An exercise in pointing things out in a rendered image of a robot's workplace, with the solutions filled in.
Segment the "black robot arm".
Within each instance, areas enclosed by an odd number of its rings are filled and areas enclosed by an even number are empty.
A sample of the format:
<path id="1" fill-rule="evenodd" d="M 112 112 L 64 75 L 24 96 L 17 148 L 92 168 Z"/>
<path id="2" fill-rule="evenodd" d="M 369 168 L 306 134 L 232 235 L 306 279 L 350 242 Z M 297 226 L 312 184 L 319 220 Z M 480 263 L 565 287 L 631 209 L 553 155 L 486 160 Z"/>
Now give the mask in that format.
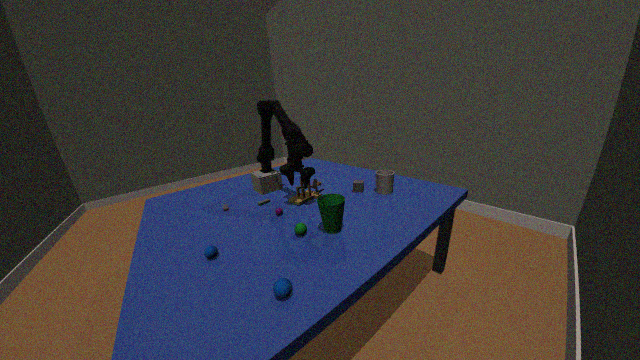
<path id="1" fill-rule="evenodd" d="M 271 101 L 259 101 L 257 103 L 258 113 L 261 116 L 262 121 L 262 145 L 259 148 L 259 154 L 257 156 L 258 162 L 261 163 L 262 173 L 274 171 L 271 169 L 271 160 L 274 160 L 274 148 L 270 144 L 271 133 L 271 119 L 273 115 L 277 118 L 279 125 L 282 127 L 281 132 L 285 138 L 288 150 L 288 156 L 302 156 L 310 157 L 313 153 L 313 148 L 308 140 L 305 139 L 299 126 L 291 122 L 281 106 L 279 100 Z M 289 175 L 293 171 L 297 171 L 297 165 L 293 163 L 287 163 L 279 168 L 282 175 Z"/>

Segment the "blue ball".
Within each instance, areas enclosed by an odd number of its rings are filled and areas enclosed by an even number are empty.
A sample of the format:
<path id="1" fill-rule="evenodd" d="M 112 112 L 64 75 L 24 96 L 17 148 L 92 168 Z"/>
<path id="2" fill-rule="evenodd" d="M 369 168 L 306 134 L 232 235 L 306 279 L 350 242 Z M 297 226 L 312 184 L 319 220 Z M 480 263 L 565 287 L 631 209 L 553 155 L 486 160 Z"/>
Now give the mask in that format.
<path id="1" fill-rule="evenodd" d="M 273 285 L 273 292 L 278 298 L 286 298 L 292 292 L 292 283 L 285 278 L 278 279 Z"/>
<path id="2" fill-rule="evenodd" d="M 206 258 L 212 259 L 212 258 L 217 256 L 218 251 L 217 251 L 217 248 L 215 246 L 209 246 L 209 247 L 205 248 L 204 254 L 205 254 Z"/>

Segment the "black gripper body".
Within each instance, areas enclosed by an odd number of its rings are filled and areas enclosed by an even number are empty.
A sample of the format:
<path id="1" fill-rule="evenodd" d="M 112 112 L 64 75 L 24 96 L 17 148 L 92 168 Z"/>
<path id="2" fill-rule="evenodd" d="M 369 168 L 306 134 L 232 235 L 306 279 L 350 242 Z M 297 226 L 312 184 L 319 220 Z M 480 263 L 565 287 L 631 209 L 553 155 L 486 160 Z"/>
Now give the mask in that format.
<path id="1" fill-rule="evenodd" d="M 293 163 L 293 161 L 296 163 L 298 170 L 295 172 L 300 172 L 300 175 L 303 177 L 308 177 L 310 175 L 315 174 L 315 169 L 312 167 L 306 167 L 303 168 L 304 165 L 302 165 L 302 156 L 288 156 L 289 158 L 287 158 L 287 160 L 289 160 L 289 163 Z M 303 168 L 303 169 L 302 169 Z"/>

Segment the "grey cup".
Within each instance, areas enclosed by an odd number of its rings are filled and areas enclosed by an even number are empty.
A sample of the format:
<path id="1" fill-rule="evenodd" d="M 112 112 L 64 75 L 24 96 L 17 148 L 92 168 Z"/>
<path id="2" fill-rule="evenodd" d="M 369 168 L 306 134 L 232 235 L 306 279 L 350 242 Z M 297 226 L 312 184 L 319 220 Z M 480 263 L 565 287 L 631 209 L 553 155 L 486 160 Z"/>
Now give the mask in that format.
<path id="1" fill-rule="evenodd" d="M 393 193 L 394 171 L 379 170 L 376 172 L 377 193 L 387 195 Z"/>

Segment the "green ball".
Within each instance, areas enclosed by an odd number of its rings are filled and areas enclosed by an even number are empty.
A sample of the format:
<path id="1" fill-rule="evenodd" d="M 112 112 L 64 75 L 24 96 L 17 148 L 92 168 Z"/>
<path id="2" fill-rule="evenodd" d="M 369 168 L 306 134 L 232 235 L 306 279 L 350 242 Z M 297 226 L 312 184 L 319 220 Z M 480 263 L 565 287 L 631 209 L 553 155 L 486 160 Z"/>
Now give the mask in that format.
<path id="1" fill-rule="evenodd" d="M 295 226 L 294 231 L 295 231 L 295 233 L 296 233 L 298 236 L 303 236 L 303 235 L 305 235 L 305 234 L 306 234 L 306 232 L 307 232 L 307 227 L 306 227 L 306 225 L 305 225 L 305 224 L 303 224 L 303 223 L 298 223 L 298 224 Z"/>

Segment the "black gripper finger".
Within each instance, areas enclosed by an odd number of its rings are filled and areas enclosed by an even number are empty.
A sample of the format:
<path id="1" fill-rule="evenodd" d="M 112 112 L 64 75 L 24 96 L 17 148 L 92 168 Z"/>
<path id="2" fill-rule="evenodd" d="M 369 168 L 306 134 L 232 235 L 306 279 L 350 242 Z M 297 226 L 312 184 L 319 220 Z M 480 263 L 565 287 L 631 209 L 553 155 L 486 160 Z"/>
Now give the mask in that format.
<path id="1" fill-rule="evenodd" d="M 311 176 L 312 175 L 310 175 L 308 177 L 300 176 L 302 178 L 302 180 L 303 180 L 304 189 L 307 189 L 307 186 L 308 186 L 308 183 L 309 183 L 309 180 L 310 180 Z"/>
<path id="2" fill-rule="evenodd" d="M 290 173 L 289 175 L 286 176 L 291 184 L 291 186 L 293 186 L 294 184 L 294 171 L 292 173 Z"/>

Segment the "green cup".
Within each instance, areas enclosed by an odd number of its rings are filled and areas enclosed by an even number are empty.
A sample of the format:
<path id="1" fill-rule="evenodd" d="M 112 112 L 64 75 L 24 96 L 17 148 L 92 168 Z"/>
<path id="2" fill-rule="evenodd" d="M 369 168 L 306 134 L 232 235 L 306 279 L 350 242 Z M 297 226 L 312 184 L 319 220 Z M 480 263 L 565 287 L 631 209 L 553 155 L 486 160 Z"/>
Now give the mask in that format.
<path id="1" fill-rule="evenodd" d="M 324 230 L 328 234 L 341 232 L 345 197 L 340 194 L 325 194 L 317 199 Z"/>

